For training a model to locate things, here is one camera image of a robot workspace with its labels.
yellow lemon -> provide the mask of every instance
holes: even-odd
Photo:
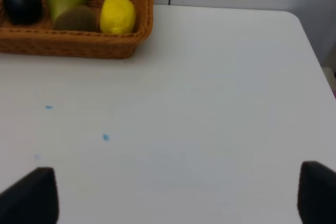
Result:
[[[135,8],[129,0],[105,0],[100,14],[100,30],[106,34],[128,34],[135,24]]]

dark purple fruit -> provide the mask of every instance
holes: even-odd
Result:
[[[41,0],[4,0],[7,16],[14,25],[31,25],[41,18]]]

kiwi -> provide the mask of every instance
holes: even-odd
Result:
[[[87,6],[75,6],[59,15],[52,28],[54,30],[97,31],[96,14]]]

wicker basket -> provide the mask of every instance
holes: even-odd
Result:
[[[137,45],[149,36],[153,26],[153,0],[130,1],[135,6],[137,19],[134,33],[124,35],[52,30],[46,0],[42,0],[44,13],[41,21],[30,26],[12,25],[0,7],[0,52],[102,59],[128,58]],[[98,18],[103,2],[104,0],[88,0],[88,6],[96,11]]]

blue speck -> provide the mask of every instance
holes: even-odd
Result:
[[[41,155],[40,155],[40,154],[35,154],[35,155],[34,155],[34,159],[36,159],[36,160],[40,160],[40,159],[41,159]]]
[[[108,141],[110,138],[109,138],[109,136],[108,136],[107,134],[103,134],[103,139],[104,139],[105,141]]]

